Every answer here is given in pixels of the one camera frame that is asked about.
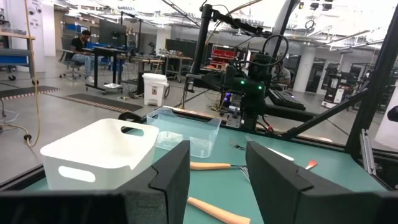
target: black chair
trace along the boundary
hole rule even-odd
[[[72,74],[73,79],[76,79],[75,75],[81,77],[83,74],[79,72],[79,68],[84,65],[84,63],[74,62],[72,60],[73,52],[71,50],[66,50],[70,48],[70,45],[72,44],[72,39],[61,37],[61,40],[63,52],[59,62],[66,65],[67,70],[60,74],[60,78],[65,77],[67,74]]]

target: person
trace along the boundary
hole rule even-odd
[[[271,70],[272,78],[277,80],[277,83],[289,85],[291,81],[290,71],[289,69],[284,67],[283,62],[274,65],[274,68]]]
[[[83,30],[79,37],[72,39],[70,50],[73,52],[72,60],[74,62],[85,64],[85,79],[86,82],[93,83],[94,79],[91,77],[91,71],[94,69],[94,56],[91,53],[84,52],[83,48],[87,47],[87,40],[90,38],[91,32]]]

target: white pillar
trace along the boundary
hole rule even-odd
[[[376,133],[376,137],[374,138],[380,144],[388,146],[393,149],[398,150],[398,141],[397,141],[397,133],[398,133],[398,122],[393,122],[388,120],[387,113],[393,107],[398,105],[398,88],[394,90],[392,94],[392,98],[390,103],[388,104],[387,111],[384,113],[383,120],[381,121],[379,130]]]
[[[156,31],[156,53],[159,53],[159,49],[166,48],[166,39],[170,39],[171,27],[165,26],[164,29],[158,29]]]
[[[30,34],[35,37],[33,40],[33,51],[35,57],[36,72],[45,71],[44,60],[44,40],[43,40],[43,18],[41,0],[27,0],[28,21]],[[12,29],[25,30],[27,33],[27,25],[25,20],[25,1],[24,0],[6,0],[7,20],[11,24]],[[12,48],[26,49],[25,39],[12,38]],[[19,70],[28,72],[27,67],[19,67]]]
[[[305,92],[310,72],[312,69],[313,59],[315,58],[315,48],[302,46],[300,64],[298,65],[297,74],[294,81],[293,91]]]
[[[43,36],[45,37],[44,56],[55,57],[54,4],[43,2]]]

